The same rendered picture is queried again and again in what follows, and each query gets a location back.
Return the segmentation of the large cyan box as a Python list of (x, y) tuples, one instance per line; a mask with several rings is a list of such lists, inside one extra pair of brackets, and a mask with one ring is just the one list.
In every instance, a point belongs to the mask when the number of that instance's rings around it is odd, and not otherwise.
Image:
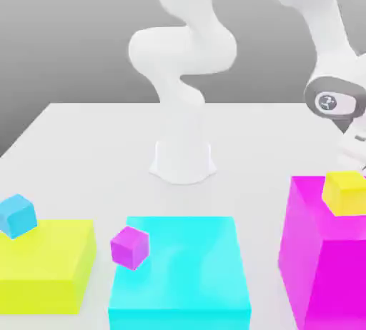
[(129, 216), (149, 235), (134, 271), (118, 266), (109, 330), (249, 330), (252, 307), (231, 216)]

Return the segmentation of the large magenta box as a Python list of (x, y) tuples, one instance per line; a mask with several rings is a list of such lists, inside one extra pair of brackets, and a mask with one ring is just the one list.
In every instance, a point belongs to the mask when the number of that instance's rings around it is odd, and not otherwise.
[(293, 176), (278, 265), (298, 330), (366, 330), (366, 216), (335, 216), (323, 176)]

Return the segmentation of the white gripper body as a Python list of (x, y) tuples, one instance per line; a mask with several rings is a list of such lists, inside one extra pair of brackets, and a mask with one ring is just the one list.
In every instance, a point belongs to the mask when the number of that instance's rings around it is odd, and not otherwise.
[(349, 128), (338, 147), (338, 162), (343, 169), (366, 172), (366, 131)]

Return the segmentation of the small blue cube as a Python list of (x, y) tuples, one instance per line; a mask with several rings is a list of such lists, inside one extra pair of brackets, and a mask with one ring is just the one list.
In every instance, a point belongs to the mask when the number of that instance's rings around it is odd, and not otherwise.
[(15, 194), (0, 202), (0, 231), (10, 239), (37, 227), (34, 205), (21, 194)]

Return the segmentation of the small purple cube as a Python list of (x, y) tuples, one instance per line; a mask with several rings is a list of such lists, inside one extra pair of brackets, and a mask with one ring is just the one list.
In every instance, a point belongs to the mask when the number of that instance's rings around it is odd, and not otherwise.
[(110, 247), (113, 262), (134, 271), (149, 256), (149, 235), (126, 226), (110, 241)]

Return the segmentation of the large yellow box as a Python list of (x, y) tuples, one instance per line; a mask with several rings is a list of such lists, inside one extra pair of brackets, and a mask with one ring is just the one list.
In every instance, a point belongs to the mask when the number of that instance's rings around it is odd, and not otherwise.
[(41, 219), (16, 239), (0, 233), (0, 315), (78, 314), (96, 252), (89, 219)]

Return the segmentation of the small yellow cube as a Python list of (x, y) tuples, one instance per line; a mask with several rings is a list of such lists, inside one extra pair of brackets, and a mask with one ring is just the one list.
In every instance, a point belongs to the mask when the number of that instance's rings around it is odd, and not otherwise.
[(366, 216), (366, 178), (358, 171), (331, 171), (322, 199), (335, 216)]

